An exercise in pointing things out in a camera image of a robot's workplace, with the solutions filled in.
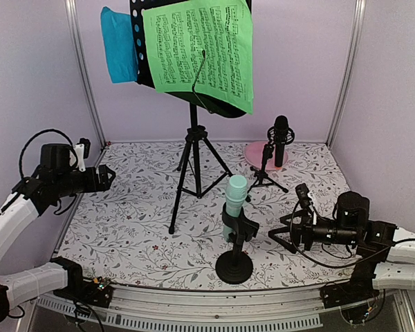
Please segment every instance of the floral pattern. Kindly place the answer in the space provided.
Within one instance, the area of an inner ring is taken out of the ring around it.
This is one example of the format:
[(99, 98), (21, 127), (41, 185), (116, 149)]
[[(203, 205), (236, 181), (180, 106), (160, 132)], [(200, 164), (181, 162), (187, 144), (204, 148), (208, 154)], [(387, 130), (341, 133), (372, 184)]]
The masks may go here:
[[(243, 174), (249, 184), (253, 172), (245, 161), (244, 143), (214, 143), (234, 174)], [(102, 275), (113, 282), (159, 288), (228, 290), (305, 286), (346, 279), (352, 269), (327, 269), (301, 255), (293, 255), (268, 238), (268, 231), (281, 227), (279, 218), (292, 212), (295, 186), (306, 183), (315, 195), (317, 209), (330, 215), (347, 183), (323, 144), (291, 144), (289, 159), (281, 171), (269, 175), (289, 189), (253, 189), (246, 216), (260, 224), (258, 235), (243, 249), (254, 263), (252, 277), (241, 285), (223, 283), (215, 273), (216, 259), (232, 245), (222, 232), (221, 209), (227, 179), (202, 199), (182, 194), (176, 232), (169, 235), (179, 173), (176, 171), (183, 144), (180, 142), (111, 145), (102, 161), (113, 169), (116, 180), (107, 192), (87, 194), (75, 213), (59, 255), (80, 263), (89, 277)], [(203, 188), (221, 175), (222, 169), (210, 151), (201, 145)], [(194, 189), (188, 167), (185, 185)], [(326, 249), (347, 255), (344, 247)], [(310, 255), (328, 264), (341, 260), (315, 244)]]

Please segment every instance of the round black base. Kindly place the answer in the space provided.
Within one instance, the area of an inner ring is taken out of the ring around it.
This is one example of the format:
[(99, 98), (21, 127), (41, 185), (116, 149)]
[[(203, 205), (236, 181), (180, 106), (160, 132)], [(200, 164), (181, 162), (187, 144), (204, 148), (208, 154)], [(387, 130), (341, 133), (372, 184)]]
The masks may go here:
[(254, 265), (250, 257), (240, 253), (239, 263), (232, 265), (232, 251), (223, 253), (215, 263), (215, 272), (227, 284), (238, 285), (244, 283), (252, 275)]

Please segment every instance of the vent grille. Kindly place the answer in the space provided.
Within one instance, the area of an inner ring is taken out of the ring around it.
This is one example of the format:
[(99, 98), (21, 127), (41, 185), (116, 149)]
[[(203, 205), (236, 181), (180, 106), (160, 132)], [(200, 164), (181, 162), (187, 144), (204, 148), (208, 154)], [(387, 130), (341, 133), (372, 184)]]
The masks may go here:
[[(41, 296), (37, 303), (39, 306), (52, 311), (74, 316), (74, 305), (62, 299)], [(94, 318), (88, 318), (81, 314), (80, 318), (97, 322)], [(157, 322), (136, 318), (125, 314), (107, 313), (106, 317), (100, 317), (105, 325), (123, 327), (139, 332), (278, 332), (278, 331), (302, 331), (322, 327), (319, 315), (308, 315), (291, 319), (271, 322), (244, 322), (244, 323), (175, 323)]]

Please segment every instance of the musical notes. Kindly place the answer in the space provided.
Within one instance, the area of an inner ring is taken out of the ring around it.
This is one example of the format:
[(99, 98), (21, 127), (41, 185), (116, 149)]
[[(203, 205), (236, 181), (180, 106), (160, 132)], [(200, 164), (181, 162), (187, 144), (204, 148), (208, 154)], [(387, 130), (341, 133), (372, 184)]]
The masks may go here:
[(157, 91), (191, 91), (204, 63), (196, 91), (252, 112), (252, 21), (243, 0), (184, 1), (143, 19)]

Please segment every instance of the black music stand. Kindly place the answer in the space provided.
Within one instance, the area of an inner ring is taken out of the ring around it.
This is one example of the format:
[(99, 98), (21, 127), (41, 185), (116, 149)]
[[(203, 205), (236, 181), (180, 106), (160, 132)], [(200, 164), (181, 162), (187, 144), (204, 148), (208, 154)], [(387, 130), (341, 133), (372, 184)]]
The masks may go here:
[[(131, 22), (134, 44), (138, 56), (138, 79), (137, 83), (147, 85), (154, 88), (154, 82), (152, 80), (151, 71), (149, 70), (149, 62), (147, 60), (147, 51), (145, 43), (145, 31), (143, 28), (142, 11), (145, 9), (166, 6), (173, 3), (179, 3), (186, 0), (144, 0), (144, 1), (130, 1), (131, 5)], [(251, 0), (246, 0), (246, 3), (251, 6)], [(186, 100), (190, 103), (190, 121), (191, 127), (187, 129), (187, 135), (185, 137), (185, 148), (183, 155), (181, 156), (180, 163), (178, 164), (177, 170), (181, 172), (180, 180), (178, 182), (177, 193), (175, 198), (174, 209), (172, 210), (172, 220), (169, 226), (169, 233), (175, 232), (176, 215), (178, 213), (178, 207), (180, 205), (181, 193), (185, 192), (191, 194), (197, 198), (202, 198), (206, 195), (215, 185), (217, 185), (226, 176), (232, 176), (232, 172), (228, 166), (221, 159), (218, 152), (215, 150), (211, 142), (208, 140), (208, 132), (204, 126), (199, 125), (197, 116), (197, 106), (207, 109), (210, 113), (217, 113), (225, 118), (238, 118), (243, 116), (245, 112), (216, 98), (202, 93), (195, 93), (194, 86), (192, 87), (192, 93), (190, 92), (172, 92), (169, 93), (175, 97)], [(219, 164), (224, 169), (224, 173), (216, 179), (204, 192), (201, 187), (201, 168), (200, 168), (200, 151), (199, 143), (203, 141), (207, 148), (212, 152), (214, 157), (217, 159)], [(194, 154), (194, 177), (195, 177), (195, 188), (196, 191), (188, 190), (183, 187), (185, 182), (185, 175), (187, 164), (190, 159), (191, 149)]]

